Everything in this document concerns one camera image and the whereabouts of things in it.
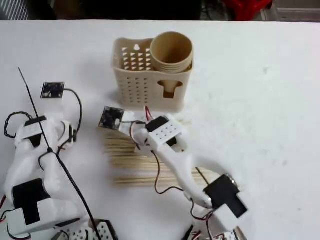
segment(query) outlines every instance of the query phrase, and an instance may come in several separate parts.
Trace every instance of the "cable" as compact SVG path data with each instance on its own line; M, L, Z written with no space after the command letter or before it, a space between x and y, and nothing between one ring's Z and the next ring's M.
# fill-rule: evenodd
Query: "cable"
M5 214L6 214L6 213L9 213L9 212L12 212L12 211L14 211L14 209L13 209L13 210L6 210L6 211L4 211L4 212L2 213L2 215L1 215L1 217L0 217L0 223L3 223L3 222L6 220Z
M80 100L80 97L79 95L72 89L69 89L69 88L65 88L64 91L69 91L69 92L72 92L76 98L78 99L78 102L79 102L79 105L80 105L80 117L79 117L79 123L78 123L78 127L76 128L76 134L78 134L79 130L80 130L80 127L81 127L81 123L82 123L82 116L83 116L83 107L82 107L82 102Z
M16 138L16 135L17 135L17 134L15 133L14 136L8 134L7 128L8 128L8 124L9 124L10 118L11 118L12 116L18 115L18 114L26 115L27 118L29 118L29 120L33 118L29 113L27 113L27 112L25 112L25 111L15 111L15 112L11 113L11 114L7 117L7 119L5 120L5 122L4 122L4 130L3 130L4 135L5 135L6 137L8 137L8 138L11 138L11 139L15 139L15 138Z
M145 124L146 125L146 123L143 122L143 121L132 121L131 122L131 126L130 126L130 130L129 130L130 137L132 138L132 140L135 143L135 145L137 146L137 148L140 150L139 145L142 146L142 144L137 143L136 140L134 139L134 136L133 136L133 126L134 126L134 124Z
M38 164L39 164L39 166L40 166L40 168L44 171L44 168L41 166L41 163L40 163L40 160L41 160L41 158L42 157L44 157L45 155L47 155L49 152L47 151L47 152L45 152L44 154L42 154L39 158L38 158Z
M203 222L207 221L207 218L205 218L205 217L207 217L211 212L209 212L209 213L208 213L206 216L204 216L204 217L195 216L194 213L193 213L194 208L195 208L195 202L194 202L194 200L193 200L192 198L191 198L190 200L191 200L191 202L192 202L192 207L191 207L191 210L190 210L191 216L192 216L195 220L199 220L199 221L203 221Z
M145 106L145 116L146 119L149 121L150 119L153 120L154 117L151 115L149 107Z
M48 152L48 153L54 153L54 154L55 154L56 159L58 160L59 164L61 165L61 167L63 168L65 174L67 175L67 177L69 178L71 184L73 185L74 189L76 190L76 192L78 193L79 197L81 198L81 200L82 200L82 202L83 202L83 204L84 204L84 207L85 207L86 211L87 211L88 214L89 214L90 220L91 220L92 225L93 225L93 229L94 229L94 231L96 232L96 235L97 235L98 240L102 240L101 237L100 237L100 234L99 234L99 231L98 231L98 228L97 228L95 219L94 219L94 217L93 217L93 215L92 215L92 213L91 213L91 211L90 211L90 208L89 208L89 206L88 206L88 204L87 204L87 202L86 202L85 197L83 196L83 194L82 194L82 192L80 191L78 185L76 184L76 182L75 182L74 179L72 178L72 176L71 176L70 172L68 171L66 165L62 162L61 158L59 157L59 153L60 153L61 149L63 148L64 144L66 144L68 141L65 141L65 142L58 148L57 153L55 153L55 152L53 151L53 149L50 147L50 145L49 145L49 143L48 143L48 140L47 140L47 137L46 137L46 134L45 134L45 131L44 131L43 127L42 127L41 122L39 121L39 115L38 115L38 112L37 112L35 103L34 103L34 101L33 101L33 98L32 98L32 96L31 96L31 93L30 93L28 84L27 84L27 82L26 82L26 80L25 80L25 78L24 78L24 76L23 76L23 74L22 74L22 72L21 72L21 69L20 69L20 68L18 68L18 69L19 69L19 72L20 72L20 74L21 74L21 77L22 77L22 79L23 79L23 81L24 81L24 84L25 84L25 86L26 86L26 89L27 89L27 91L28 91L28 94L29 94L29 97L30 97L30 100L31 100L31 103L32 103L32 106L33 106L33 110L34 110L35 115L36 115L36 117L37 117L37 122L40 124L40 128L41 128L43 137L44 137L45 142L46 142L46 144L47 144L47 146L48 146L47 152Z
M166 190L162 191L162 192L159 192L158 189L157 189L157 185L158 185L158 180L159 180L159 176L160 176L160 171L161 171L161 168L160 168L160 162L159 162L159 159L157 157L157 155L155 154L155 152L152 150L151 153L154 155L155 159L156 159L156 162L158 164L158 173L156 175L156 178L155 178L155 182L154 182L154 189L156 191L157 194L165 194L166 192L168 192L169 190L171 189L177 189L181 192L183 192L184 190L179 188L179 187L176 187L176 186L171 186L171 187L168 187Z
M32 104L32 106L33 106L33 109L34 109L34 112L35 112L35 115L36 115L37 122L40 124L40 128L41 128L41 131L42 131L42 133L43 133L43 137L44 137L45 143L46 143L46 145L48 146L48 149L51 149L51 150L52 150L52 148L50 147L50 145L49 145L49 143L48 143L48 139L47 139L47 137L46 137L46 135L45 135L44 128L42 127L42 124L41 124L41 122L39 121L39 115L38 115L38 112L37 112L37 109L36 109L34 100L32 99L29 86L28 86L28 84L27 84L27 82L26 82L26 80L25 80L24 75L23 75L22 72L21 72L20 67L18 67L18 69L19 69L19 72L20 72L20 74L21 74L21 77L22 77L22 79L23 79L23 81L24 81L24 84L25 84L25 86L26 86L26 90L28 91L28 94L29 94L29 97L30 97L30 100L31 100L31 104Z
M29 240L29 239L31 239L30 233L29 233L29 236L26 236L26 237L15 237L15 236L11 235L11 233L9 232L8 224L6 225L6 231L8 232L9 237L13 240Z
M192 238L192 240L197 240L201 236L201 231L198 231Z
M202 173L202 171L198 168L198 167L195 167L195 169L198 171L198 173L201 175L201 177L203 178L203 180L206 182L206 184L210 184L208 182L208 180L206 179L205 175Z
M66 233L65 231L63 231L63 230L61 230L61 233L63 233L64 235L66 235L66 239L67 240L69 240L70 238L69 238L69 234L68 233Z
M213 240L213 238L211 236L211 232L209 230L209 219L207 221L205 221L205 225L206 225L206 229L208 230L209 239Z
M0 209L2 209L2 207L4 206L6 199L7 199L7 196L4 195L4 196L2 197L1 202L0 202Z

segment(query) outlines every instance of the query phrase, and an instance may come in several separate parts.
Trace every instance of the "plastic basket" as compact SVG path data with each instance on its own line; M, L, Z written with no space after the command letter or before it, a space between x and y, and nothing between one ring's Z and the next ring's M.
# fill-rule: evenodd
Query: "plastic basket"
M151 61L150 39L119 38L114 43L112 67L124 108L179 112L193 68L181 73L164 73L154 70ZM174 93L165 91L164 84L176 85Z

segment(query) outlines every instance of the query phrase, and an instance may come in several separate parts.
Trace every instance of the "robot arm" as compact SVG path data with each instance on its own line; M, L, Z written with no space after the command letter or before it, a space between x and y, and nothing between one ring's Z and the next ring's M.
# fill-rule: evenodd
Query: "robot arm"
M211 213L208 224L212 236L232 232L246 221L250 213L246 193L238 189L230 171L223 166L212 159L194 157L188 132L171 115L150 121L132 136L137 143L146 143L139 146L137 152L146 154L153 151L174 173L187 198L205 208L203 216ZM192 176L195 167L203 167L220 177L201 189ZM197 221L195 225L198 229L206 228L203 221Z
M67 121L40 117L49 145L54 152L65 142L73 144L74 130ZM77 222L86 216L77 196L62 182L62 168L48 147L40 125L29 120L15 138L16 153L4 184L7 199L15 210L6 215L11 234L37 232ZM33 177L42 168L44 178Z

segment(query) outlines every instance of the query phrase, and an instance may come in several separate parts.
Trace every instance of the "stack of paper cups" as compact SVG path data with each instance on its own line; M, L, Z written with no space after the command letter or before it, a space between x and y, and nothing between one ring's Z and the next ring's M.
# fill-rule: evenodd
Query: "stack of paper cups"
M192 63L194 51L189 38L178 32L165 32L153 39L150 46L153 67L163 73L178 74Z

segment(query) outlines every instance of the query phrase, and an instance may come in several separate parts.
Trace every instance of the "white table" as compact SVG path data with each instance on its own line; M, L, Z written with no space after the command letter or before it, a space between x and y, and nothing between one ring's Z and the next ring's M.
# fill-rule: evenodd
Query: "white table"
M120 240L180 239L191 224L191 204L174 190L159 196L153 188L113 188L96 130L104 106L119 106L110 62L115 39L165 31L186 34L195 48L178 117L192 120L206 154L242 174L254 203L254 239L314 237L320 228L320 24L3 21L0 123L14 111L33 114L18 66L38 106L43 82L65 82L80 95L84 116L77 144L62 157L94 217L111 220ZM77 123L74 96L63 99L66 118ZM2 134L0 152L2 186L15 152ZM1 235L6 239L4 230Z

